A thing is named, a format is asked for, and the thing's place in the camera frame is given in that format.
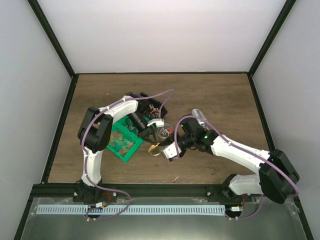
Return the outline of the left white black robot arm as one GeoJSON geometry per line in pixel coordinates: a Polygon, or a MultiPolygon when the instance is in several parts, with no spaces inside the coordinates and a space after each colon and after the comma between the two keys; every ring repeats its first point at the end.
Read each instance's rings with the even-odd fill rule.
{"type": "Polygon", "coordinates": [[[103,151],[109,144],[112,126],[123,117],[131,119],[138,136],[155,145],[155,130],[148,125],[143,113],[149,104],[158,103],[155,96],[129,92],[118,101],[105,107],[87,109],[77,137],[83,152],[82,182],[87,185],[84,195],[89,201],[97,202],[102,196],[102,189],[97,186],[101,180],[101,161],[103,151]]]}

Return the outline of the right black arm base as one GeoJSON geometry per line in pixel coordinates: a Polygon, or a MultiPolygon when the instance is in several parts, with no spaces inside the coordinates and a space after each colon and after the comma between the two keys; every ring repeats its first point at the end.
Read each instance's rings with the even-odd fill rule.
{"type": "Polygon", "coordinates": [[[218,202],[222,205],[240,204],[243,201],[243,197],[234,193],[229,187],[231,180],[235,176],[235,173],[230,174],[222,184],[209,185],[209,187],[205,188],[204,196],[209,202],[218,202]]]}

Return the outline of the gold jar lid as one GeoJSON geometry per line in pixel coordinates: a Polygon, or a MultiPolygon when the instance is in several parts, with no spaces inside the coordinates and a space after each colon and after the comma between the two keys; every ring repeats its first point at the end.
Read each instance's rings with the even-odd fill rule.
{"type": "Polygon", "coordinates": [[[159,144],[151,145],[147,151],[147,154],[151,157],[157,157],[162,154],[162,146],[159,146],[159,144]]]}

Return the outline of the green bin gummy candies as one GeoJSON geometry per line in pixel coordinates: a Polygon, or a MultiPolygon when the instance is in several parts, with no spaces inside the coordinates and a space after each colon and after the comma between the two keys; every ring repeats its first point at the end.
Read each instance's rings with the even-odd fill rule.
{"type": "Polygon", "coordinates": [[[112,126],[110,140],[106,148],[124,163],[127,163],[143,142],[134,132],[116,122],[112,126]]]}

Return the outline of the clear plastic jar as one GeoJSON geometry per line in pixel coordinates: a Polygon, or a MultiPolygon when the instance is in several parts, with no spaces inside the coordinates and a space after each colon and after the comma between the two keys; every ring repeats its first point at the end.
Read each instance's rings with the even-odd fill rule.
{"type": "Polygon", "coordinates": [[[168,138],[173,132],[174,128],[168,123],[165,123],[164,126],[157,127],[157,134],[161,139],[168,138]]]}

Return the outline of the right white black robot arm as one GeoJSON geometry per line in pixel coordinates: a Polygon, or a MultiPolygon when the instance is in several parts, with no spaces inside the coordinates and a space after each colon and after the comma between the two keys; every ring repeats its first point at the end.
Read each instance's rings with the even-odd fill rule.
{"type": "Polygon", "coordinates": [[[229,202],[240,195],[263,195],[282,204],[288,197],[299,194],[300,176],[287,155],[274,149],[256,149],[236,142],[220,133],[214,126],[204,128],[199,117],[186,115],[178,123],[184,131],[175,130],[159,146],[164,158],[174,161],[184,156],[188,149],[195,149],[212,156],[231,160],[252,171],[252,175],[231,175],[222,188],[223,198],[229,202]]]}

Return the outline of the black bin candies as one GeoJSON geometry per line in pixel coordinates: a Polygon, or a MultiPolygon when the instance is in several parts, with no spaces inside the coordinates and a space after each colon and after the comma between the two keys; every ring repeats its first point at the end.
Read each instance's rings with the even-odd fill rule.
{"type": "Polygon", "coordinates": [[[137,111],[149,120],[157,119],[159,116],[164,118],[168,111],[163,106],[159,114],[161,105],[162,103],[154,98],[144,99],[138,102],[137,111]]]}

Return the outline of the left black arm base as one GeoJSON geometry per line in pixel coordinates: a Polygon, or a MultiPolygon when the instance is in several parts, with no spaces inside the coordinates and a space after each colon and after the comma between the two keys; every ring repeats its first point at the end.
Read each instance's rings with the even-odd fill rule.
{"type": "Polygon", "coordinates": [[[75,183],[73,193],[73,202],[82,203],[98,203],[107,202],[114,203],[117,199],[117,194],[113,195],[110,191],[101,190],[94,186],[85,184],[82,180],[75,183]]]}

